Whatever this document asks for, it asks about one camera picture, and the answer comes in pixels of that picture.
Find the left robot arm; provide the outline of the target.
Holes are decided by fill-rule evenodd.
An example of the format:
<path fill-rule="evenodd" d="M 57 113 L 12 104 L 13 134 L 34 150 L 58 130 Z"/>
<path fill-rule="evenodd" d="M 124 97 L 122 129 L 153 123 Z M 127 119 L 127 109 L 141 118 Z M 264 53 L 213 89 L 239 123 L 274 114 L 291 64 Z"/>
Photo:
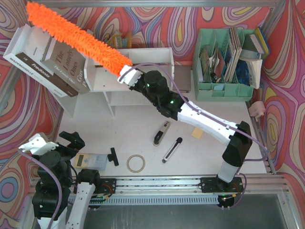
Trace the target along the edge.
<path fill-rule="evenodd" d="M 34 216 L 41 228 L 81 229 L 90 199 L 101 184 L 100 174 L 97 170 L 83 169 L 73 182 L 71 159 L 85 147 L 85 142 L 77 132 L 63 131 L 60 137 L 69 144 L 51 142 L 43 133 L 29 140 L 40 178 L 32 199 Z"/>

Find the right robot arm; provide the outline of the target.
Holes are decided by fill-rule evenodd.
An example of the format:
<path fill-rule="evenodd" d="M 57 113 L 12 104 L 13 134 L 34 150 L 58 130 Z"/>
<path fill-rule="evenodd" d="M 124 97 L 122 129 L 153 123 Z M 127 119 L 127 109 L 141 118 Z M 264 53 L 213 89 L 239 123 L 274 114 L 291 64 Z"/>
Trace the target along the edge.
<path fill-rule="evenodd" d="M 229 122 L 207 112 L 183 96 L 180 90 L 171 90 L 168 80 L 173 87 L 177 86 L 170 75 L 164 77 L 158 70 L 143 72 L 128 68 L 127 72 L 121 72 L 118 82 L 141 93 L 161 115 L 198 127 L 223 143 L 226 149 L 217 179 L 231 183 L 253 143 L 249 124 Z"/>

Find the black silver pen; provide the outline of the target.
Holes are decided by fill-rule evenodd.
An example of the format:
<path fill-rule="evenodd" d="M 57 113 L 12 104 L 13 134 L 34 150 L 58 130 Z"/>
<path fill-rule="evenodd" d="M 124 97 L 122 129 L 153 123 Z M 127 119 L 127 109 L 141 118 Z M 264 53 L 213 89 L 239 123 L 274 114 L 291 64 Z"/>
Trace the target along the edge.
<path fill-rule="evenodd" d="M 169 150 L 166 152 L 164 157 L 162 158 L 162 163 L 166 163 L 169 158 L 174 154 L 176 149 L 179 147 L 183 139 L 181 137 L 177 138 L 176 141 L 173 143 L 173 145 L 169 148 Z"/>

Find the orange microfiber duster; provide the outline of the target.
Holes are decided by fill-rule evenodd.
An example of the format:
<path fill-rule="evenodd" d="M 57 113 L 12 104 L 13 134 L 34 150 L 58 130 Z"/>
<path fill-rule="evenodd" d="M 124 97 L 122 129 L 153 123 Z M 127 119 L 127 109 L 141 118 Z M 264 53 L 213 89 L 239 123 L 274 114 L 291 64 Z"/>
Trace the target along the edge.
<path fill-rule="evenodd" d="M 93 59 L 111 73 L 120 76 L 124 67 L 131 67 L 132 61 L 118 50 L 97 40 L 93 35 L 66 20 L 57 12 L 43 4 L 28 2 L 26 5 L 28 20 L 33 25 L 49 33 L 59 42 L 64 42 L 78 52 Z"/>

